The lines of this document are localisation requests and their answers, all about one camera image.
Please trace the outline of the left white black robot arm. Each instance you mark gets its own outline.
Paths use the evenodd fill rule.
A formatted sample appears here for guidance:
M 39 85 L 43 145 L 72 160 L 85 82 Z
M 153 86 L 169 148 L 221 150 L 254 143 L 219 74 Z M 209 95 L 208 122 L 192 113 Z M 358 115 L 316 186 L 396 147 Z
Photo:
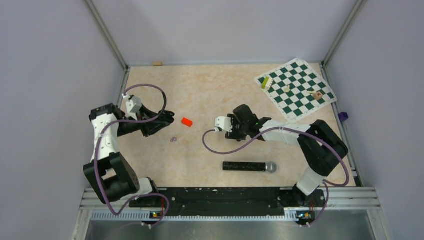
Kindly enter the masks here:
M 84 165 L 83 173 L 104 204 L 107 198 L 116 202 L 130 194 L 141 194 L 141 200 L 149 207 L 160 202 L 160 193 L 154 181 L 147 177 L 138 179 L 135 170 L 120 153 L 118 138 L 141 131 L 149 137 L 174 122 L 175 113 L 162 109 L 159 113 L 143 105 L 130 104 L 126 116 L 112 103 L 93 109 L 89 119 L 94 128 L 94 151 L 92 159 Z

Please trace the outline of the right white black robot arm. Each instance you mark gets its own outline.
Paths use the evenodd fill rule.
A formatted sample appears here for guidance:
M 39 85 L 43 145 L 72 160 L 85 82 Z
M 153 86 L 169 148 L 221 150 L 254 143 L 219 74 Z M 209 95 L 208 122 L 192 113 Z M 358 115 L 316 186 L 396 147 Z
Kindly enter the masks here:
M 293 200 L 299 206 L 307 206 L 313 200 L 313 192 L 343 163 L 349 152 L 347 145 L 323 120 L 294 124 L 270 117 L 258 118 L 246 104 L 238 106 L 232 114 L 216 117 L 214 126 L 225 132 L 225 138 L 229 140 L 240 142 L 250 137 L 299 147 L 308 164 L 293 187 Z

